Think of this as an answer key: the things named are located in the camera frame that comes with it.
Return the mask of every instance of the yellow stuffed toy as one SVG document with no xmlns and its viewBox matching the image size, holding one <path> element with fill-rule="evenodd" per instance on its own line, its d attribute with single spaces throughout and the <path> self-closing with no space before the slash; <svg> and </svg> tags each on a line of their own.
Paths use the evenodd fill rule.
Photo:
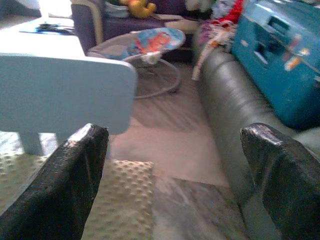
<svg viewBox="0 0 320 240">
<path fill-rule="evenodd" d="M 128 6 L 133 16 L 139 19 L 145 19 L 153 14 L 157 7 L 154 3 L 147 4 L 147 0 L 120 0 L 122 5 Z"/>
</svg>

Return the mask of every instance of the red fabric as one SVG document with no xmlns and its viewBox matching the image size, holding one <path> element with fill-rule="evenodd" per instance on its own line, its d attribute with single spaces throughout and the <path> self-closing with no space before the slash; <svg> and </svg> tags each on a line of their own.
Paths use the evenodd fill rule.
<svg viewBox="0 0 320 240">
<path fill-rule="evenodd" d="M 233 22 L 234 24 L 237 24 L 243 10 L 243 3 L 244 0 L 236 0 L 229 14 L 227 16 L 219 18 L 218 21 L 222 22 L 228 20 Z"/>
</svg>

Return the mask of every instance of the teal suitcase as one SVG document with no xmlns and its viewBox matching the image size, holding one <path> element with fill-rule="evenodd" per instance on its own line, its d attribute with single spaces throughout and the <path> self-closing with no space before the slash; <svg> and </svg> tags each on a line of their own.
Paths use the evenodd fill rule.
<svg viewBox="0 0 320 240">
<path fill-rule="evenodd" d="M 247 0 L 232 53 L 288 127 L 320 125 L 320 9 Z"/>
</svg>

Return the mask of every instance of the purple sofa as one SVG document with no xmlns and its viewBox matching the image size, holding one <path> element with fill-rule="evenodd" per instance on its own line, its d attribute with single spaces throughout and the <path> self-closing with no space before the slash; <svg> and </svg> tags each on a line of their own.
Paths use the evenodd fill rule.
<svg viewBox="0 0 320 240">
<path fill-rule="evenodd" d="M 188 18 L 185 0 L 149 0 L 149 2 L 156 4 L 157 14 L 176 14 Z M 161 28 L 165 26 L 166 22 L 164 20 L 155 19 L 151 16 L 145 19 L 135 17 L 108 17 L 105 14 L 105 0 L 73 0 L 71 9 L 75 31 L 85 53 L 88 52 L 88 49 L 99 44 L 101 40 L 106 41 L 116 36 L 127 34 L 131 31 Z M 100 29 L 102 30 L 102 33 L 100 40 L 97 40 L 97 29 L 95 29 L 97 27 L 95 26 L 97 16 L 94 16 L 94 14 L 98 14 L 98 18 L 101 19 Z M 180 57 L 191 59 L 190 56 L 187 56 L 192 54 L 192 51 L 189 50 L 191 47 L 191 41 L 192 34 L 187 34 L 185 44 L 179 50 L 180 53 L 184 52 Z"/>
</svg>

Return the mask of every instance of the gray leather sofa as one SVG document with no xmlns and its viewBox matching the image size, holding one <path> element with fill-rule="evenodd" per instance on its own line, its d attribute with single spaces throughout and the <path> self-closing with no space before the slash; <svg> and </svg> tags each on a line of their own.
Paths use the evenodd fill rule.
<svg viewBox="0 0 320 240">
<path fill-rule="evenodd" d="M 198 44 L 199 33 L 200 30 L 193 38 L 194 62 L 203 48 Z M 215 49 L 203 63 L 198 90 L 224 173 L 242 212 L 249 236 L 252 240 L 283 239 L 281 231 L 265 209 L 259 186 L 253 180 L 243 153 L 240 129 L 252 123 L 267 124 L 300 141 L 320 160 L 320 128 L 298 132 L 283 125 L 240 62 L 232 54 L 225 53 L 222 47 Z"/>
</svg>

